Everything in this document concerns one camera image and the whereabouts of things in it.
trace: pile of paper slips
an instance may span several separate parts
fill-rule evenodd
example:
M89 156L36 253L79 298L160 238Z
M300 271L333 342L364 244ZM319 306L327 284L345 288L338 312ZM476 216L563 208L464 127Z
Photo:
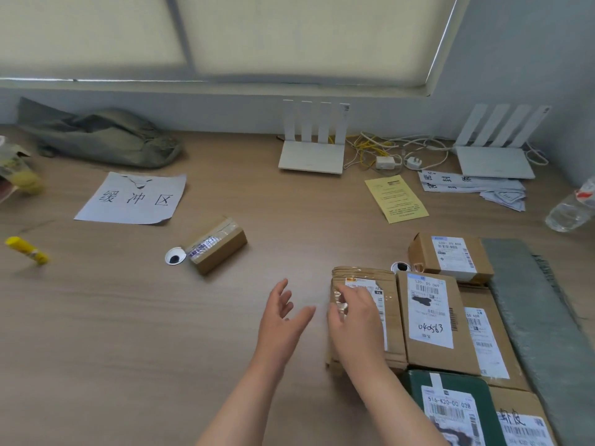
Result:
M421 186L431 193L480 193L491 202L525 210L525 187L516 179L464 177L457 173L420 171Z

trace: brown cardboard box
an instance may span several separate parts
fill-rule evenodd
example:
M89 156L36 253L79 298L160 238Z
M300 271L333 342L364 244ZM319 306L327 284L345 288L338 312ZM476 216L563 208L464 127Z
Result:
M433 238L439 246L438 251ZM476 237L438 237L417 233L408 253L411 267L417 272L450 275L459 282L472 285L483 285L494 277L486 250Z
M480 368L483 368L482 374L500 376L499 378L483 376L483 380L494 387L530 391L491 291L487 288L464 286L459 289L463 305L469 308L466 309L469 329L474 339Z
M546 413L543 411L543 407L536 395L527 391L496 387L490 387L490 393L504 435L512 435L512 438L514 438L516 433L521 435L518 438L525 440L525 442L514 444L549 444L544 442L543 438L543 435L546 435L544 430L546 427L552 443L554 446L558 446L552 426L547 420ZM527 419L525 416L537 416L539 418ZM541 431L541 434L538 434L536 439L542 442L527 441L531 438L527 438L527 434L535 434L536 431Z
M246 234L231 217L205 217L183 244L188 258L202 275L248 243Z
M399 293L394 274L389 270L371 269L371 268L352 268L348 266L339 266L333 269L333 280L331 283L330 300L337 302L340 293L337 291L337 285L346 284L346 279L367 279L376 281L376 285L383 292L384 316L386 321L386 345L384 352L386 363L395 371L403 371L407 367L407 355L405 352L405 341L403 339L403 325L401 323L401 313L399 307ZM327 365L332 374L340 374L338 371L339 359L334 350L332 341L329 341L329 357Z
M411 295L410 278L415 281ZM456 280L445 275L403 271L397 273L397 279L409 364L481 375ZM435 288L433 294L427 289L429 286ZM447 344L444 339L450 336L449 330L452 340Z

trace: forearm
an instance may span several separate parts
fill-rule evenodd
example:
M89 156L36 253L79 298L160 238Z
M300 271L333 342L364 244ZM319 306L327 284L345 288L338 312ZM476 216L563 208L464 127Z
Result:
M261 445L281 374L253 361L196 445Z
M387 446L447 445L388 366L355 373L352 381Z

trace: green cloth bag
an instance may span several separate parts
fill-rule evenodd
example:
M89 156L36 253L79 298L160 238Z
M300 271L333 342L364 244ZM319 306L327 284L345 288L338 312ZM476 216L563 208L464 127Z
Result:
M21 97L17 125L40 141L43 156L59 153L154 169L171 163L182 150L177 139L148 120L119 109L79 116Z

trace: white power plug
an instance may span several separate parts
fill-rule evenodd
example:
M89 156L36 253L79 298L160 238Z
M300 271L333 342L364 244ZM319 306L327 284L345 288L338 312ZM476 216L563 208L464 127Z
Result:
M391 171L395 168L396 164L392 156L377 156L376 157L376 168L379 170Z
M419 171L421 168L421 159L410 156L405 160L405 166L412 171Z

